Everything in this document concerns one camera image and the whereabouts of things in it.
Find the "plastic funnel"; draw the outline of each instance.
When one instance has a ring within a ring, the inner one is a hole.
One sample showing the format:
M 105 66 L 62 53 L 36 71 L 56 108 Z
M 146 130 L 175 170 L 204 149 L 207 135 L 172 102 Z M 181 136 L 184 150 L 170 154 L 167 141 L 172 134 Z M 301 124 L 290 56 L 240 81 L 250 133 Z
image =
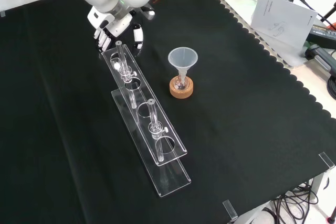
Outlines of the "plastic funnel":
M 168 61 L 177 68 L 180 73 L 186 73 L 198 60 L 195 50 L 189 47 L 178 47 L 168 55 Z

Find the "funnel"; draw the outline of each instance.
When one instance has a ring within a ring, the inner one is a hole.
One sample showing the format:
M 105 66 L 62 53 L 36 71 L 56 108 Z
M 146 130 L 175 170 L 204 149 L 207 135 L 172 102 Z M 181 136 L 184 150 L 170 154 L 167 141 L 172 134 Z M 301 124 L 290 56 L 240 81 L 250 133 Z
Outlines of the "funnel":
M 188 69 L 198 60 L 195 50 L 188 47 L 178 47 L 172 50 L 168 55 L 168 61 L 178 70 L 177 77 L 171 81 L 171 94 L 176 98 L 189 97 L 193 92 L 193 86 L 190 87 L 192 80 L 186 76 Z
M 198 60 L 195 50 L 188 47 L 178 47 L 172 50 L 168 55 L 168 61 L 178 70 L 178 77 L 174 80 L 174 87 L 179 90 L 188 88 L 188 79 L 186 78 L 188 69 Z

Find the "clear acrylic rack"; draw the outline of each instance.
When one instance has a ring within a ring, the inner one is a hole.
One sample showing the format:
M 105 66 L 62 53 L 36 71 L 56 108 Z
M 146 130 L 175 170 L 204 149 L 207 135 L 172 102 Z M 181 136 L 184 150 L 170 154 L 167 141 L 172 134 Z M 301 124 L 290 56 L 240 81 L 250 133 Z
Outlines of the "clear acrylic rack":
M 117 41 L 116 48 L 104 52 L 103 57 L 119 87 L 112 97 L 158 195 L 190 184 L 179 159 L 187 150 L 128 47 Z

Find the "test tube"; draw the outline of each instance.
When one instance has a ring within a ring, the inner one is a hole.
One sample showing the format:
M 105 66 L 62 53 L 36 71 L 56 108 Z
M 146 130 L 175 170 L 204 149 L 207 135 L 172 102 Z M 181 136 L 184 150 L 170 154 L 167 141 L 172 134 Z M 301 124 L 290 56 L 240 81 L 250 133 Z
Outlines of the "test tube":
M 147 101 L 148 108 L 149 108 L 149 116 L 151 118 L 152 128 L 155 131 L 159 127 L 158 117 L 155 109 L 155 100 L 149 99 Z
M 132 79 L 131 76 L 131 72 L 129 71 L 129 68 L 127 66 L 127 62 L 126 62 L 126 57 L 125 57 L 125 53 L 123 50 L 123 45 L 122 42 L 120 40 L 118 40 L 116 42 L 116 48 L 117 48 L 117 52 L 119 55 L 119 59 L 120 59 L 120 67 L 121 69 L 119 70 L 119 72 L 124 76 L 124 81 L 125 82 L 130 82 Z
M 129 89 L 128 90 L 128 95 L 129 95 L 129 98 L 130 98 L 132 109 L 136 109 L 137 103 L 135 101 L 134 91 Z
M 157 158 L 160 162 L 162 162 L 164 160 L 162 143 L 160 139 L 160 137 L 162 136 L 162 129 L 160 128 L 160 124 L 159 124 L 156 109 L 155 109 L 155 100 L 148 99 L 147 104 L 149 108 L 149 116 L 151 118 L 151 124 L 152 124 L 151 131 L 152 131 L 152 137 L 155 140 L 155 148 L 156 148 L 156 153 L 158 156 Z

